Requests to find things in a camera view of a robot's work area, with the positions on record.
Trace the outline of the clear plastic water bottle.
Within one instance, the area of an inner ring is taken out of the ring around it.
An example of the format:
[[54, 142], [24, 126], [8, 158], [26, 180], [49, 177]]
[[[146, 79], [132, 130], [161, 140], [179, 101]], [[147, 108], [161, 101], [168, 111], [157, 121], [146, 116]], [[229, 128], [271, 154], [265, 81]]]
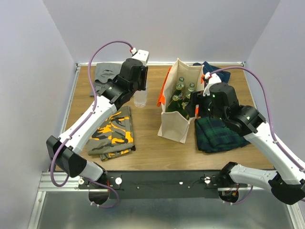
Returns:
[[143, 108], [146, 106], [148, 96], [148, 85], [149, 82], [147, 81], [145, 85], [145, 90], [137, 91], [134, 94], [134, 105], [136, 107]]

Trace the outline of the beige canvas tote bag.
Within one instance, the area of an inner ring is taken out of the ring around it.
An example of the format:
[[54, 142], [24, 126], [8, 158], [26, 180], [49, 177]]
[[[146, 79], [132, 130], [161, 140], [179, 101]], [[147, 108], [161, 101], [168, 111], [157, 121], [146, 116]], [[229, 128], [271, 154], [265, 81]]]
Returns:
[[158, 136], [185, 143], [192, 118], [185, 119], [178, 111], [166, 112], [172, 95], [175, 91], [175, 86], [180, 77], [184, 78], [185, 87], [189, 84], [195, 84], [195, 91], [204, 90], [203, 66], [190, 66], [181, 60], [177, 60], [168, 73], [163, 82], [160, 95], [157, 101], [157, 106], [162, 108], [161, 126], [158, 131]]

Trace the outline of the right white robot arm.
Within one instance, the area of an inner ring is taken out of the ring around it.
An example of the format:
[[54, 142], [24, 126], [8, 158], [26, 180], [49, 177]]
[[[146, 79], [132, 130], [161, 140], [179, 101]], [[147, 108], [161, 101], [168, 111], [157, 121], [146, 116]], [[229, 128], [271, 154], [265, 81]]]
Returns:
[[191, 117], [212, 117], [258, 148], [272, 163], [273, 170], [260, 170], [229, 162], [211, 181], [217, 187], [247, 184], [270, 191], [281, 202], [293, 205], [305, 198], [305, 164], [280, 139], [273, 139], [270, 125], [254, 107], [240, 105], [227, 83], [216, 83], [203, 91], [191, 92], [186, 110]]

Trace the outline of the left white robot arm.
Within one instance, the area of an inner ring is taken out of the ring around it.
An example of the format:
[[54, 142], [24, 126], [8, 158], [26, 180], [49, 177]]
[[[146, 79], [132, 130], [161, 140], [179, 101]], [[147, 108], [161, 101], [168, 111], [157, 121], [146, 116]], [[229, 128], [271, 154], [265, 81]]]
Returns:
[[126, 59], [121, 65], [120, 73], [103, 84], [86, 112], [59, 137], [48, 138], [51, 172], [58, 166], [69, 177], [81, 176], [89, 179], [94, 188], [105, 185], [104, 169], [80, 156], [80, 152], [108, 117], [130, 101], [136, 91], [145, 89], [147, 71], [146, 60], [139, 57]]

